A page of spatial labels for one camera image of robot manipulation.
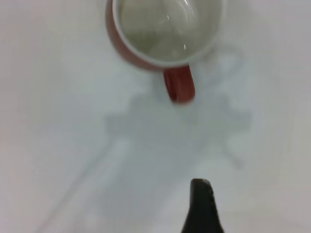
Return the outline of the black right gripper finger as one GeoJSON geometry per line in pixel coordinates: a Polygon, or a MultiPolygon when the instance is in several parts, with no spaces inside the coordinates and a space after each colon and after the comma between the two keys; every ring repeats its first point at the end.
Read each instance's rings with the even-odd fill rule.
{"type": "Polygon", "coordinates": [[[224,233],[214,192],[206,179],[192,179],[190,206],[182,233],[224,233]]]}

